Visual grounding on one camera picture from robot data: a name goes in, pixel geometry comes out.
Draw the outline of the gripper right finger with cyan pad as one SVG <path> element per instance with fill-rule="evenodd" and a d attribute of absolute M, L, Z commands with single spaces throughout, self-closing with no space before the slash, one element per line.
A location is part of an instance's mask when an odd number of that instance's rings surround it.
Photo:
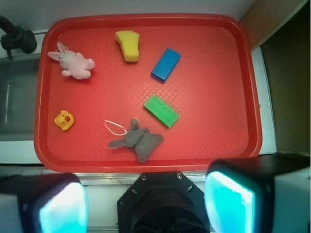
<path fill-rule="evenodd" d="M 207 170 L 204 201 L 218 233 L 308 233 L 311 162 L 303 155 L 220 159 Z"/>

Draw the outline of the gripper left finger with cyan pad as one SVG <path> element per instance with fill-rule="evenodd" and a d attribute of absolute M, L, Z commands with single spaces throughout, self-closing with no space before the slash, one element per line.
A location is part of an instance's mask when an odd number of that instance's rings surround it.
<path fill-rule="evenodd" d="M 0 178 L 2 233 L 85 233 L 85 187 L 71 173 Z"/>

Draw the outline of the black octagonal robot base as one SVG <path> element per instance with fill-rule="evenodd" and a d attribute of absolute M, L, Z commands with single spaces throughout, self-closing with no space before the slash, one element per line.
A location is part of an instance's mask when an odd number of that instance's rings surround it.
<path fill-rule="evenodd" d="M 120 233 L 208 233 L 204 193 L 181 172 L 143 173 L 117 201 Z"/>

